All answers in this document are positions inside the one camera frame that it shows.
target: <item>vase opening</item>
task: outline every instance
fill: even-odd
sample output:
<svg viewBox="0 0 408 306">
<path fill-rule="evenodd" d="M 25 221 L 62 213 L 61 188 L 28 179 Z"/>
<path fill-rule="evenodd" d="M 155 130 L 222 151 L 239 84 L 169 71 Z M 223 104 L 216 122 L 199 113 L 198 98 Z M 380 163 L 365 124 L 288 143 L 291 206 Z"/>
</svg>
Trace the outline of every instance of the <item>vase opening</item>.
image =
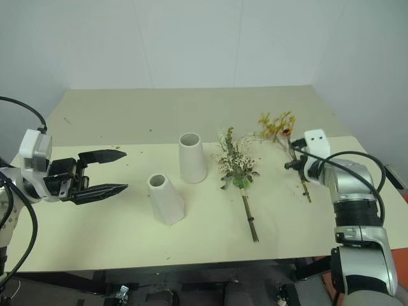
<svg viewBox="0 0 408 306">
<path fill-rule="evenodd" d="M 196 145 L 200 141 L 200 137 L 194 133 L 184 134 L 180 138 L 180 143 L 186 146 Z"/>
<path fill-rule="evenodd" d="M 166 178 L 163 175 L 158 174 L 158 175 L 154 175 L 150 179 L 149 183 L 153 187 L 159 187 L 159 186 L 162 186 L 164 184 L 165 180 L 166 180 Z"/>
</svg>

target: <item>flower stem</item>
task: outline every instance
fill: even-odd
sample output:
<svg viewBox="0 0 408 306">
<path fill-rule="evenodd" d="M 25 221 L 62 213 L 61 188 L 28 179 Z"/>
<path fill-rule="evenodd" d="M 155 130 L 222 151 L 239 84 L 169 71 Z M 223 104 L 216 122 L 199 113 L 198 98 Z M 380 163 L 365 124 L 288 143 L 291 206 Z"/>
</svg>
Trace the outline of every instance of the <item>flower stem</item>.
<svg viewBox="0 0 408 306">
<path fill-rule="evenodd" d="M 291 148 L 291 146 L 292 146 L 292 144 L 291 144 L 291 135 L 288 134 L 286 136 L 286 139 L 287 139 L 287 142 L 288 142 L 289 155 L 292 157 L 292 159 L 294 161 L 296 161 L 297 157 L 296 157 L 295 151 Z M 298 175 L 299 175 L 300 182 L 302 183 L 302 186 L 303 186 L 303 191 L 304 191 L 303 195 L 307 197 L 309 203 L 312 203 L 312 199 L 310 198 L 309 190 L 307 189 L 307 186 L 306 186 L 306 180 L 303 179 L 301 170 L 298 170 Z"/>
<path fill-rule="evenodd" d="M 242 200 L 244 201 L 245 211 L 247 213 L 247 218 L 248 218 L 249 228 L 251 229 L 252 239 L 254 240 L 254 242 L 259 242 L 258 235 L 255 230 L 254 218 L 251 215 L 251 211 L 249 210 L 248 195 L 245 191 L 245 188 L 240 188 L 240 192 L 241 192 Z"/>
</svg>

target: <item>tapered white vase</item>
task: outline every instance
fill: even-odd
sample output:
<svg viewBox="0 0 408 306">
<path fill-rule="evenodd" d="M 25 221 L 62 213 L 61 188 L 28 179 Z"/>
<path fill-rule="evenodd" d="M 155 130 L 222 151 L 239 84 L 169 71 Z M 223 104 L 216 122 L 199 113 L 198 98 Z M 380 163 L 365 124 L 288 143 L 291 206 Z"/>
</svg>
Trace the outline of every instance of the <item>tapered white vase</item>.
<svg viewBox="0 0 408 306">
<path fill-rule="evenodd" d="M 201 182 L 207 176 L 203 144 L 196 133 L 186 133 L 178 139 L 180 177 L 187 183 Z"/>
<path fill-rule="evenodd" d="M 156 219 L 172 225 L 184 218 L 184 200 L 165 174 L 153 174 L 147 186 Z"/>
</svg>

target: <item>dried flower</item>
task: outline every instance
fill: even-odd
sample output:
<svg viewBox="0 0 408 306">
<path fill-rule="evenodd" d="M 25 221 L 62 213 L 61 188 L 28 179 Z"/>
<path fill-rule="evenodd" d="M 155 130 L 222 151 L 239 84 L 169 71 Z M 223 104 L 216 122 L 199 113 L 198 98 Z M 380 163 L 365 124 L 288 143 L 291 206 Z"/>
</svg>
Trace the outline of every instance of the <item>dried flower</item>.
<svg viewBox="0 0 408 306">
<path fill-rule="evenodd" d="M 218 134 L 218 141 L 222 148 L 219 158 L 219 169 L 225 173 L 225 176 L 221 179 L 225 184 L 221 189 L 226 189 L 231 181 L 240 188 L 252 239 L 254 242 L 258 242 L 259 239 L 255 230 L 254 218 L 249 210 L 248 195 L 245 192 L 245 188 L 253 181 L 252 175 L 259 175 L 259 173 L 253 171 L 255 160 L 249 153 L 249 140 L 240 138 L 236 142 L 233 142 L 232 132 L 233 127 L 230 127 L 226 135 L 222 133 Z"/>
<path fill-rule="evenodd" d="M 261 131 L 261 137 L 276 142 L 277 140 L 279 141 L 279 135 L 290 135 L 296 122 L 296 117 L 291 114 L 292 112 L 283 113 L 270 123 L 270 113 L 267 113 L 266 115 L 262 113 L 260 120 L 258 120 L 258 123 L 260 123 L 263 128 Z"/>
</svg>

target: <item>black cable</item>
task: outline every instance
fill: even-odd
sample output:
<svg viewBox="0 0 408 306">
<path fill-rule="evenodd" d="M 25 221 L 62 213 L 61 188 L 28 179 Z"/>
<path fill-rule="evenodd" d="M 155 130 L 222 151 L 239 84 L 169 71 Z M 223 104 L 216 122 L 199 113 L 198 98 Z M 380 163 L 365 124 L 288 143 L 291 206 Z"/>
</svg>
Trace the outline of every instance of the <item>black cable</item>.
<svg viewBox="0 0 408 306">
<path fill-rule="evenodd" d="M 333 161 L 327 161 L 326 159 L 324 159 L 322 157 L 316 156 L 316 155 L 308 153 L 306 151 L 302 151 L 302 150 L 300 150 L 298 148 L 295 148 L 295 147 L 292 147 L 292 149 L 299 152 L 299 153 L 302 153 L 302 154 L 308 155 L 310 157 L 316 158 L 319 161 L 324 161 L 325 163 L 328 163 L 328 164 L 330 164 L 330 165 L 332 165 L 334 167 L 340 168 L 341 170 L 346 171 L 348 174 L 354 176 L 356 179 L 358 179 L 360 182 L 362 182 L 364 185 L 366 185 L 378 200 L 378 204 L 379 204 L 379 208 L 380 208 L 381 226 L 384 225 L 385 206 L 384 206 L 383 199 L 381 198 L 381 196 L 380 196 L 379 192 L 377 191 L 377 189 L 372 184 L 370 184 L 365 178 L 363 178 L 361 175 L 357 174 L 356 172 L 350 170 L 349 168 L 347 168 L 345 166 L 342 166 L 341 164 L 334 163 Z"/>
<path fill-rule="evenodd" d="M 30 112 L 35 114 L 35 116 L 37 116 L 39 118 L 39 120 L 41 121 L 42 126 L 38 128 L 38 131 L 41 131 L 42 134 L 45 134 L 45 132 L 47 132 L 47 123 L 45 122 L 44 117 L 39 112 L 37 112 L 34 108 L 32 108 L 31 106 L 29 106 L 29 105 L 27 105 L 27 104 L 25 104 L 23 102 L 20 102 L 19 100 L 12 99 L 12 98 L 7 98 L 7 97 L 0 96 L 0 100 L 7 101 L 7 102 L 10 102 L 10 103 L 14 103 L 14 104 L 20 105 L 20 106 L 28 109 Z"/>
<path fill-rule="evenodd" d="M 7 163 L 3 158 L 0 156 L 0 168 L 14 168 L 11 164 Z"/>
<path fill-rule="evenodd" d="M 334 158 L 336 156 L 346 155 L 346 154 L 364 156 L 364 157 L 366 157 L 368 159 L 371 159 L 373 162 L 375 162 L 377 164 L 378 168 L 380 168 L 380 170 L 381 170 L 381 180 L 380 180 L 380 183 L 378 184 L 378 187 L 377 187 L 377 191 L 380 192 L 381 189 L 383 188 L 384 184 L 385 184 L 387 173 L 386 173 L 386 170 L 385 170 L 385 167 L 384 167 L 383 163 L 378 158 L 376 158 L 375 156 L 367 154 L 367 153 L 358 152 L 358 151 L 342 151 L 342 152 L 334 153 L 334 154 L 330 155 L 329 157 L 327 157 L 319 165 L 319 169 L 318 169 L 317 173 L 320 174 L 322 172 L 323 166 L 324 166 L 326 161 L 328 161 L 328 160 L 330 160 L 330 159 L 332 159 L 332 158 Z"/>
<path fill-rule="evenodd" d="M 20 189 L 12 181 L 8 180 L 7 176 L 4 175 L 1 171 L 0 171 L 0 179 L 3 179 L 6 182 L 6 184 L 8 184 L 8 187 L 10 187 L 10 189 L 12 191 L 14 191 L 14 193 L 22 200 L 25 207 L 27 207 L 27 210 L 28 210 L 30 218 L 31 218 L 31 222 L 33 223 L 33 232 L 31 234 L 31 239 L 30 239 L 29 245 L 28 245 L 27 249 L 25 250 L 25 253 L 23 254 L 23 256 L 20 258 L 18 263 L 15 265 L 15 267 L 0 282 L 0 288 L 3 288 L 4 285 L 13 277 L 13 275 L 17 272 L 17 270 L 22 266 L 22 264 L 27 259 L 28 255 L 30 254 L 31 250 L 33 249 L 36 238 L 37 238 L 38 223 L 37 223 L 37 217 L 36 217 L 36 213 L 35 213 L 35 211 L 33 209 L 33 206 L 31 206 L 30 201 L 26 198 L 24 193 L 22 193 L 20 191 Z"/>
<path fill-rule="evenodd" d="M 8 203 L 7 203 L 6 213 L 4 214 L 3 218 L 0 221 L 0 229 L 3 227 L 3 225 L 6 223 L 7 219 L 11 215 L 11 212 L 13 211 L 13 206 L 14 206 L 13 194 L 11 193 L 10 187 L 6 185 L 6 182 L 2 182 L 0 186 L 1 185 L 3 185 L 3 188 L 6 191 Z"/>
<path fill-rule="evenodd" d="M 336 294 L 334 295 L 331 306 L 337 306 L 337 303 L 339 302 L 339 296 L 340 296 L 340 292 L 336 291 Z"/>
</svg>

